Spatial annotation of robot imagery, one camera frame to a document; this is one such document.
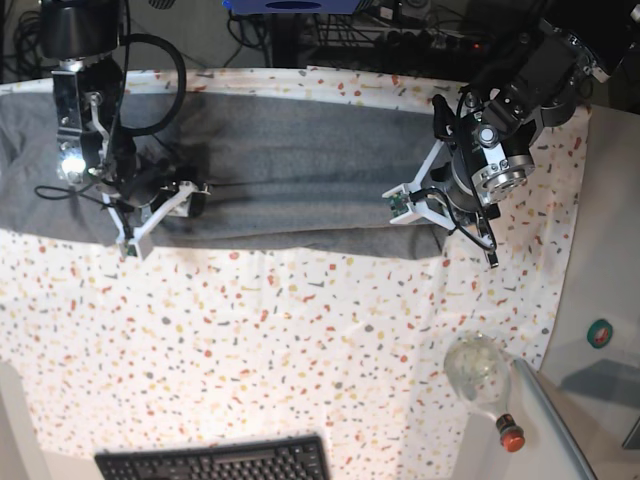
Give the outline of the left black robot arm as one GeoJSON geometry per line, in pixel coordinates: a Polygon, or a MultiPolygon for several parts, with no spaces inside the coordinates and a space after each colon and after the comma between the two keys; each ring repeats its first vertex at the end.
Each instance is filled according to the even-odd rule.
{"type": "Polygon", "coordinates": [[[442,197],[456,230],[471,220],[473,241],[495,247],[495,205],[535,168],[530,148],[542,131],[567,122],[581,88],[606,82],[639,41],[636,1],[539,1],[519,31],[462,87],[456,107],[433,98],[434,136],[452,160],[442,197]]]}

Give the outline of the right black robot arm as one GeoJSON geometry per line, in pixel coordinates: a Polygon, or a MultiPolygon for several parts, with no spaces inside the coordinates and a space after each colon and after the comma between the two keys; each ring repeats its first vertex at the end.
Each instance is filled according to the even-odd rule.
{"type": "Polygon", "coordinates": [[[187,87],[180,52],[163,38],[132,32],[126,1],[44,1],[40,23],[43,53],[58,63],[52,72],[58,173],[67,185],[40,185],[35,194],[62,201],[96,189],[106,196],[101,206],[120,219],[136,210],[156,212],[172,201],[177,203],[169,209],[172,216],[201,215],[208,187],[195,179],[194,169],[167,159],[148,160],[135,144],[138,137],[164,130],[180,112],[187,87]],[[129,65],[118,64],[113,53],[134,44],[163,50],[177,75],[171,107],[145,127],[126,127],[121,120],[129,65]]]}

